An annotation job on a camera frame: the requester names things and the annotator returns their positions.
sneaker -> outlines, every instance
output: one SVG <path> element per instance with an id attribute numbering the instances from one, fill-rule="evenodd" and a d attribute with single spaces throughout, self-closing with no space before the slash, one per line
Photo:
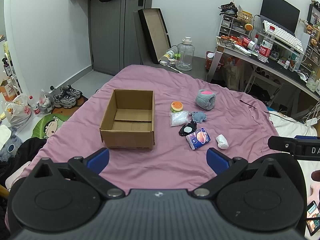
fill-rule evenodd
<path id="1" fill-rule="evenodd" d="M 56 108 L 64 107 L 66 109 L 72 108 L 76 105 L 77 99 L 67 94 L 66 91 L 63 91 L 59 95 L 54 95 L 54 106 Z"/>
<path id="2" fill-rule="evenodd" d="M 69 96 L 75 97 L 77 99 L 82 96 L 82 92 L 80 90 L 72 88 L 71 85 L 67 85 L 66 87 L 61 88 L 61 90 L 65 90 Z"/>

pink bedsheet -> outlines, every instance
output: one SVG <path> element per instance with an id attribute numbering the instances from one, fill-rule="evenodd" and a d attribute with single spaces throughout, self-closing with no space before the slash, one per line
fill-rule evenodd
<path id="1" fill-rule="evenodd" d="M 50 137 L 22 173 L 27 176 L 42 157 L 54 162 L 66 162 L 76 155 L 87 157 L 105 147 L 101 142 L 99 127 L 112 90 L 141 89 L 155 92 L 155 142 L 152 151 L 110 150 L 110 162 L 100 175 L 122 188 L 192 190 L 215 176 L 206 163 L 206 151 L 217 147 L 215 138 L 223 134 L 229 143 L 221 150 L 230 158 L 241 156 L 249 162 L 273 153 L 267 142 L 271 135 L 278 135 L 269 120 L 266 107 L 253 97 L 209 84 L 189 75 L 172 73 L 164 69 L 141 65 L 124 68 L 93 95 L 62 127 Z M 215 108 L 205 111 L 195 103 L 199 89 L 216 93 Z M 243 100 L 257 109 L 250 107 Z M 172 101 L 181 101 L 184 110 L 203 111 L 207 121 L 198 124 L 211 137 L 205 146 L 192 151 L 181 128 L 170 127 L 169 110 Z"/>

gray fuzzy cloth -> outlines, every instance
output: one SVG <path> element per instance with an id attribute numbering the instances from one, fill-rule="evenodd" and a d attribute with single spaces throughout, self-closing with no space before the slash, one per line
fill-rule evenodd
<path id="1" fill-rule="evenodd" d="M 204 112 L 192 112 L 191 113 L 192 115 L 192 120 L 194 122 L 197 122 L 197 123 L 202 123 L 203 121 L 206 121 L 207 120 L 207 116 Z"/>
<path id="2" fill-rule="evenodd" d="M 200 89 L 196 97 L 196 103 L 198 106 L 205 110 L 211 110 L 214 108 L 214 103 L 216 101 L 216 94 L 202 94 L 201 92 L 206 91 L 205 89 Z"/>
<path id="3" fill-rule="evenodd" d="M 11 156 L 15 156 L 18 148 L 22 144 L 21 139 L 15 135 L 17 129 L 12 127 L 9 127 L 9 129 L 12 132 L 11 136 L 0 151 L 0 161 L 2 162 L 6 162 Z"/>

phone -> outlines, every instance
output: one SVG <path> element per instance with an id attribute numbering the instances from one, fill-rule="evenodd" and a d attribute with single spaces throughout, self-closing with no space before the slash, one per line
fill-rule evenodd
<path id="1" fill-rule="evenodd" d="M 315 201 L 312 201 L 307 207 L 308 218 L 320 218 L 320 211 Z M 320 220 L 307 220 L 307 228 L 311 236 L 320 229 Z"/>

gray door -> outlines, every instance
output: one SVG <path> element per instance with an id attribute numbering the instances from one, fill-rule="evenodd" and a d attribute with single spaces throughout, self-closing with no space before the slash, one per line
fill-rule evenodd
<path id="1" fill-rule="evenodd" d="M 112 0 L 89 5 L 90 46 L 94 70 L 117 74 L 140 64 L 133 12 L 151 7 L 152 0 Z"/>
<path id="2" fill-rule="evenodd" d="M 126 0 L 124 16 L 124 67 L 141 64 L 133 12 L 145 8 L 146 0 Z"/>
<path id="3" fill-rule="evenodd" d="M 115 75 L 120 71 L 119 35 L 121 0 L 90 1 L 90 44 L 92 67 Z"/>

